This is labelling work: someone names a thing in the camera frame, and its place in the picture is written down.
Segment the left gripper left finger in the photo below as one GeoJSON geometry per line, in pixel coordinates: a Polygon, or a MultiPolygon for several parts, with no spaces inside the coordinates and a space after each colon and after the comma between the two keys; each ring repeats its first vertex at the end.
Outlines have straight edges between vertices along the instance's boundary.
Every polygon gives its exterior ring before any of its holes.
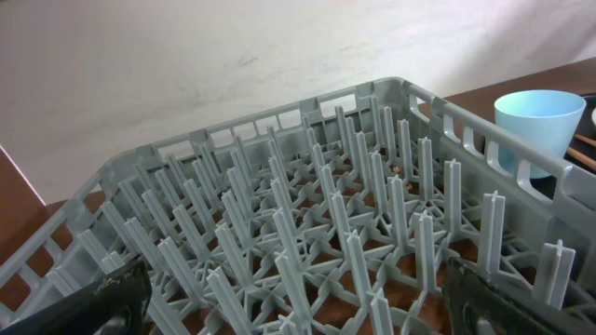
{"type": "Polygon", "coordinates": [[[141,334],[151,297],[147,265],[133,260],[1,333],[141,334]]]}

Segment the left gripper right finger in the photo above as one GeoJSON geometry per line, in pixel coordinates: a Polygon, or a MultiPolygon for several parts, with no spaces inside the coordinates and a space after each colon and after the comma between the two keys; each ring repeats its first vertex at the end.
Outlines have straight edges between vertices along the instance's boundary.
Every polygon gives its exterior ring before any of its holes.
{"type": "Polygon", "coordinates": [[[495,334],[593,334],[595,327],[533,298],[498,277],[485,277],[471,262],[446,262],[442,295],[453,334],[479,334],[486,322],[495,334]]]}

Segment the light blue plastic cup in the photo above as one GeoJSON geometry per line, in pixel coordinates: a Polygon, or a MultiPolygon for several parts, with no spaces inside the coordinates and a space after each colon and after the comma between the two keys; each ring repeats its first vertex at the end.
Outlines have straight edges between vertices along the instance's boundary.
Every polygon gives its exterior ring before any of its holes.
{"type": "Polygon", "coordinates": [[[534,145],[539,152],[563,158],[586,107],[586,100],[574,93],[523,90],[494,102],[494,120],[498,127],[534,145]]]}

